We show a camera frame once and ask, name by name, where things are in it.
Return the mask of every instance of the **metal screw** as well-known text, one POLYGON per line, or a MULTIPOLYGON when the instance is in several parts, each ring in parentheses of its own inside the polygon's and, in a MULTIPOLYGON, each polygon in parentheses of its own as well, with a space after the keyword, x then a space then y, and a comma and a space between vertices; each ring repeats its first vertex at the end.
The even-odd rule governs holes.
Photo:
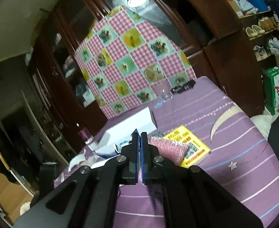
POLYGON ((118 162, 124 162, 126 159, 127 159, 127 158, 126 158, 126 156, 124 156, 124 155, 119 155, 119 156, 116 158, 116 160, 117 160, 118 162))
POLYGON ((201 168, 198 167, 197 165, 192 165, 192 166, 190 167, 190 170, 191 170, 193 173, 199 173, 200 170, 201 170, 201 168))
POLYGON ((155 162, 159 163, 159 162, 162 162, 163 160, 164 160, 164 158, 162 156, 160 156, 160 155, 154 157, 154 161, 155 162))
POLYGON ((88 173, 89 170, 90 170, 90 167, 84 165, 84 166, 81 167, 80 172, 82 174, 86 174, 86 173, 88 173))

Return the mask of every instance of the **wooden shelf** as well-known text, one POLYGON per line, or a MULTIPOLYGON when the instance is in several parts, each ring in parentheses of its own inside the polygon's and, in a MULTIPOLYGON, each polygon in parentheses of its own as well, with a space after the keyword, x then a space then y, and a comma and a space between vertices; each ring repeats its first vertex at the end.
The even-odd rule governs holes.
POLYGON ((271 53, 268 53, 268 54, 267 54, 267 58, 270 57, 271 55, 272 55, 271 53))
POLYGON ((270 11, 271 11, 271 10, 263 11, 263 12, 260 12, 260 13, 253 13, 253 14, 249 14, 249 15, 240 16, 239 19, 251 17, 251 16, 254 16, 254 15, 262 14, 262 13, 267 13, 267 12, 270 12, 270 11))
POLYGON ((268 33, 270 33, 270 32, 273 32, 273 31, 275 31, 275 30, 277 30, 277 28, 275 28, 275 29, 273 29, 273 30, 270 30, 270 31, 268 31, 268 32, 266 32, 266 33, 260 34, 260 35, 258 35, 258 36, 256 36, 256 37, 250 38, 250 40, 252 41, 252 40, 254 40, 254 39, 256 39, 256 38, 259 38, 259 37, 261 37, 261 36, 263 36, 263 35, 265 35, 265 34, 268 34, 268 33))

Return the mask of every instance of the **bed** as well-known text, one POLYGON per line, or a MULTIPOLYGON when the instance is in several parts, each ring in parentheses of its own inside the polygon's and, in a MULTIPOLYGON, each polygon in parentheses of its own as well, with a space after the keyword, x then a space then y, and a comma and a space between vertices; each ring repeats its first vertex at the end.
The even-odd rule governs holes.
MULTIPOLYGON (((271 224, 279 213, 279 161, 271 146, 245 113, 226 120, 210 141, 215 121, 234 106, 229 97, 208 78, 200 77, 193 89, 175 94, 168 102, 156 99, 110 119, 95 139, 100 140, 107 128, 145 106, 150 107, 158 132, 168 133, 184 125, 210 147, 212 153, 199 166, 257 215, 264 227, 271 224)), ((86 158, 92 155, 88 147, 81 153, 86 158)), ((70 173, 65 169, 55 187, 78 168, 70 173)), ((162 203, 151 198, 146 186, 122 186, 120 190, 115 228, 165 227, 162 203)))

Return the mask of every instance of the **yellow book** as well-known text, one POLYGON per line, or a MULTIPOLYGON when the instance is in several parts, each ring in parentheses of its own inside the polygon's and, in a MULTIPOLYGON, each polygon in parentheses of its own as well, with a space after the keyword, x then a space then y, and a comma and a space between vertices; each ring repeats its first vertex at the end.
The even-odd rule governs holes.
POLYGON ((189 148, 181 163, 181 166, 185 168, 189 168, 189 166, 193 164, 198 164, 211 152, 210 148, 200 141, 198 137, 191 133, 185 126, 176 128, 163 138, 189 144, 189 148))

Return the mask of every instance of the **checkered cloth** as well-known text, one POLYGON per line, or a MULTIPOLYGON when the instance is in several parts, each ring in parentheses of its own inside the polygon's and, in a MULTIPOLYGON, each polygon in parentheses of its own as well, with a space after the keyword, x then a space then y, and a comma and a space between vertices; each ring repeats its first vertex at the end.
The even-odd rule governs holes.
POLYGON ((100 20, 98 23, 95 24, 93 27, 94 31, 97 33, 102 27, 107 23, 107 19, 104 17, 102 20, 100 20))
POLYGON ((101 72, 100 67, 98 66, 97 62, 94 58, 92 58, 88 64, 86 65, 86 69, 88 70, 91 77, 99 74, 101 72))
POLYGON ((140 91, 149 86, 148 82, 140 71, 129 75, 125 79, 133 92, 140 91))
POLYGON ((162 60, 159 60, 160 66, 162 67, 164 74, 167 77, 176 75, 182 71, 185 71, 182 61, 177 53, 169 55, 162 60))
POLYGON ((97 35, 94 35, 90 39, 90 41, 87 43, 87 45, 93 56, 98 54, 104 47, 101 40, 99 39, 99 37, 97 35))
POLYGON ((108 119, 156 99, 164 87, 196 79, 180 48, 125 7, 113 9, 90 35, 80 44, 75 60, 90 75, 88 86, 94 96, 107 102, 101 109, 108 119), (94 80, 103 81, 104 86, 98 88, 94 80))
POLYGON ((111 104, 119 99, 119 96, 117 95, 113 87, 107 87, 101 92, 101 94, 108 104, 111 104))
POLYGON ((119 36, 135 26, 125 11, 110 20, 109 24, 119 36))
POLYGON ((91 89, 92 93, 94 94, 94 96, 96 96, 98 93, 99 93, 99 90, 98 88, 95 86, 95 83, 94 81, 88 81, 88 86, 89 88, 91 89))
POLYGON ((157 29, 156 27, 154 27, 153 25, 151 25, 149 22, 146 21, 138 24, 137 28, 147 42, 163 35, 163 33, 159 29, 157 29))
POLYGON ((135 96, 134 94, 122 98, 122 102, 126 106, 126 108, 129 110, 141 105, 141 102, 139 101, 138 97, 135 96))
POLYGON ((115 113, 113 112, 113 110, 111 109, 111 107, 109 105, 101 107, 100 109, 102 110, 102 112, 105 114, 105 116, 108 119, 112 118, 112 117, 115 117, 115 113))
POLYGON ((189 80, 196 80, 196 76, 195 76, 195 72, 193 71, 193 68, 187 69, 186 74, 189 80))
POLYGON ((111 84, 123 79, 123 76, 115 64, 110 65, 104 70, 104 75, 111 84))
POLYGON ((108 45, 106 49, 113 61, 117 61, 129 53, 124 43, 119 38, 108 45))
POLYGON ((141 69, 157 62, 150 47, 145 44, 130 53, 136 65, 141 69))

